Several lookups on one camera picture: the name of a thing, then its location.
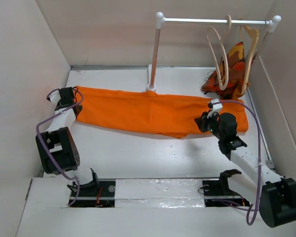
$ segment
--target transparent plastic sheet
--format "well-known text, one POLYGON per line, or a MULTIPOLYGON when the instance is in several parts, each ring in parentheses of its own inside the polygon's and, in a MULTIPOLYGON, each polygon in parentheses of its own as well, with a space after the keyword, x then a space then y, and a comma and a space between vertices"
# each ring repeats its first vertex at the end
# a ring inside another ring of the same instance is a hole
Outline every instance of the transparent plastic sheet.
POLYGON ((205 207, 198 192, 201 179, 120 179, 116 181, 115 206, 131 208, 205 207))

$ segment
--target vertical pole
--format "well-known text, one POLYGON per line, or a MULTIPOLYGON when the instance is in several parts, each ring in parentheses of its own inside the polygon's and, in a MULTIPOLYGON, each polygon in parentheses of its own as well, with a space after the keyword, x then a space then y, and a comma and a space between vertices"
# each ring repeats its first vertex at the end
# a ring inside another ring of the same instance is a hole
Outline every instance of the vertical pole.
POLYGON ((156 24, 156 32, 154 37, 154 47, 153 47, 153 56, 152 56, 152 67, 151 67, 151 77, 150 83, 147 86, 147 91, 156 91, 156 86, 154 84, 154 79, 156 75, 157 68, 157 59, 158 59, 158 48, 159 48, 159 39, 160 39, 160 31, 162 24, 164 23, 164 17, 162 12, 158 12, 157 15, 157 24, 156 24))
POLYGON ((261 40, 261 43, 259 44, 259 46, 257 48, 256 53, 254 54, 254 56, 252 58, 251 65, 253 65, 253 63, 255 62, 255 60, 260 56, 260 54, 261 54, 264 46, 266 45, 267 41, 269 40, 270 36, 275 31, 278 23, 280 23, 281 20, 282 20, 282 18, 280 16, 274 16, 273 17, 271 24, 267 28, 267 32, 265 33, 263 39, 261 40))

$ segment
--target wooden hanger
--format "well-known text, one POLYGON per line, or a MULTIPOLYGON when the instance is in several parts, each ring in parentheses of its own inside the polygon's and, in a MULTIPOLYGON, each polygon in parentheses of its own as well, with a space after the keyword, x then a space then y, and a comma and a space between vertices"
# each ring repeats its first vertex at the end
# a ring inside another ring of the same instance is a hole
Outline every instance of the wooden hanger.
POLYGON ((242 27, 246 30, 246 32, 248 33, 248 35, 251 38, 251 47, 250 47, 250 50, 247 54, 248 57, 246 59, 246 72, 245 72, 245 77, 244 77, 242 89, 241 89, 241 95, 244 95, 244 93, 247 90, 249 74, 250 74, 250 69, 251 69, 251 64, 252 64, 252 58, 253 58, 253 55, 254 55, 256 48, 257 48, 260 33, 257 29, 250 29, 250 27, 248 27, 248 26, 242 26, 242 27))
POLYGON ((215 68, 216 68, 216 72, 217 72, 217 78, 218 78, 218 84, 219 84, 220 90, 225 90, 227 88, 228 80, 229 80, 229 68, 228 68, 227 54, 226 54, 225 47, 222 44, 222 41, 229 34, 230 29, 231 29, 231 17, 230 17, 230 15, 227 16, 227 21, 228 21, 228 29, 226 31, 224 31, 224 34, 223 34, 222 38, 218 34, 217 30, 212 26, 210 26, 208 28, 207 35, 206 35, 209 47, 211 48, 212 55, 213 55, 213 58, 214 58, 214 63, 215 63, 215 68), (210 40, 208 38, 208 34, 209 34, 209 31, 211 29, 214 30, 214 32, 216 33, 216 35, 217 35, 217 37, 219 39, 219 46, 220 46, 221 52, 222 52, 222 61, 224 61, 224 64, 225 64, 225 81, 224 81, 224 84, 222 84, 222 76, 221 76, 220 66, 219 66, 219 64, 217 62, 217 58, 216 58, 215 52, 213 50, 212 44, 211 44, 211 42, 210 42, 210 40))

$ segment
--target folded orange pants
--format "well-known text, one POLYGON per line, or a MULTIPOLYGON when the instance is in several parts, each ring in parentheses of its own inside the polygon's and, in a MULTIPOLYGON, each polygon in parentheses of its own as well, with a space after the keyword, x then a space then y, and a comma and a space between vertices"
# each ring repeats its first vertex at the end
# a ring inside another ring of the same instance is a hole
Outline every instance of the folded orange pants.
MULTIPOLYGON (((83 94, 83 109, 77 121, 106 128, 162 134, 182 138, 188 134, 201 134, 194 119, 208 111, 211 99, 196 96, 158 95, 119 90, 78 87, 83 94)), ((248 130, 244 107, 226 103, 221 113, 236 116, 238 132, 248 130)))

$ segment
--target clothing rack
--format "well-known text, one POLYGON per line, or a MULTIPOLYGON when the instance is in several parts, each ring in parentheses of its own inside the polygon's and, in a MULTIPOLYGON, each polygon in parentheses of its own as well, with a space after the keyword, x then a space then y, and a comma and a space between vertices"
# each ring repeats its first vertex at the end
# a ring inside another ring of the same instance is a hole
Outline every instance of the clothing rack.
MULTIPOLYGON (((152 67, 151 67, 151 75, 150 82, 147 86, 147 90, 156 91, 156 86, 154 84, 156 67, 157 67, 157 59, 158 59, 158 48, 159 48, 159 39, 160 39, 160 31, 163 23, 185 23, 185 24, 212 24, 212 25, 227 25, 227 20, 214 20, 214 19, 184 19, 184 18, 166 18, 163 16, 162 12, 158 12, 156 14, 157 24, 156 31, 154 37, 154 48, 153 48, 153 56, 152 56, 152 67)), ((234 26, 267 26, 267 31, 257 46, 256 52, 252 58, 252 64, 255 59, 259 57, 264 46, 266 45, 268 39, 271 34, 275 31, 276 26, 281 21, 280 16, 274 16, 272 20, 269 21, 246 21, 246 20, 231 20, 231 24, 234 26)))

